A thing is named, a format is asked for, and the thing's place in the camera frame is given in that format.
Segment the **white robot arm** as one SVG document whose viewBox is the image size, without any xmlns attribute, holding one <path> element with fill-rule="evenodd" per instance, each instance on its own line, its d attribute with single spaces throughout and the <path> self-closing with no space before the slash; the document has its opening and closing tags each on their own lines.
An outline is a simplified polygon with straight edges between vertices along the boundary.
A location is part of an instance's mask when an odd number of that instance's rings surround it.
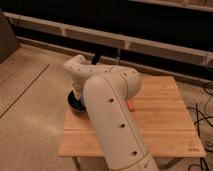
<svg viewBox="0 0 213 171">
<path fill-rule="evenodd" d="M 84 102 L 109 170 L 159 171 L 127 105 L 141 89 L 139 72 L 119 65 L 93 65 L 82 55 L 63 67 L 70 74 L 74 97 Z"/>
</svg>

